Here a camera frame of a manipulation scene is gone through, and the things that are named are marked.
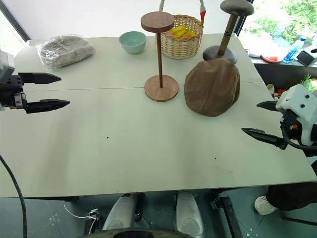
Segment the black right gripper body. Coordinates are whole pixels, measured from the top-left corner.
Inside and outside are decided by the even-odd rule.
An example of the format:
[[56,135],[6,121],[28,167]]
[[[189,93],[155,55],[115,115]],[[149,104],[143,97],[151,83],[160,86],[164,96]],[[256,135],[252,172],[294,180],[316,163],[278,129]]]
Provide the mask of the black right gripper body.
[[298,116],[290,109],[287,109],[282,117],[280,128],[287,143],[292,142],[293,139],[301,143],[302,126],[297,118]]

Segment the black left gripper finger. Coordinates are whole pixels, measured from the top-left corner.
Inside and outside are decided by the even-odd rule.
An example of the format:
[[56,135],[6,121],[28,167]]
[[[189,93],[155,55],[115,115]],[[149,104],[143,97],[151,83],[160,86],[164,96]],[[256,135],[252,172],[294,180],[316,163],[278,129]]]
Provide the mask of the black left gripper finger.
[[18,82],[20,85],[24,83],[34,83],[34,84],[50,84],[57,81],[61,81],[61,78],[49,73],[19,73]]
[[27,114],[49,112],[63,108],[70,104],[70,101],[60,99],[44,99],[38,102],[27,103],[24,110]]

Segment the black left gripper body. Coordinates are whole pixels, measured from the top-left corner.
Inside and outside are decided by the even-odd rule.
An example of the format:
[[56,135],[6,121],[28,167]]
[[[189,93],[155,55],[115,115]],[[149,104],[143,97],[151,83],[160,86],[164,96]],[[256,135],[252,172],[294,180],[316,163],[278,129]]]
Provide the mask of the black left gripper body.
[[26,109],[27,99],[23,92],[24,81],[20,75],[12,75],[0,82],[0,106],[10,109]]

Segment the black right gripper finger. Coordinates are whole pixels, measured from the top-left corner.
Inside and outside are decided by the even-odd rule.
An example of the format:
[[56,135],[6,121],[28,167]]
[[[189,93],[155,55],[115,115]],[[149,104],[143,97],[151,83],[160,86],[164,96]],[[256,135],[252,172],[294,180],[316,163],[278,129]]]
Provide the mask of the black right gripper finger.
[[287,142],[280,137],[275,135],[267,134],[263,130],[254,129],[254,128],[241,128],[243,132],[251,136],[252,138],[265,142],[271,145],[278,147],[281,150],[285,150],[287,147]]
[[256,106],[269,110],[269,111],[278,111],[278,109],[276,108],[276,104],[278,101],[264,101],[264,102],[260,102],[258,103]]

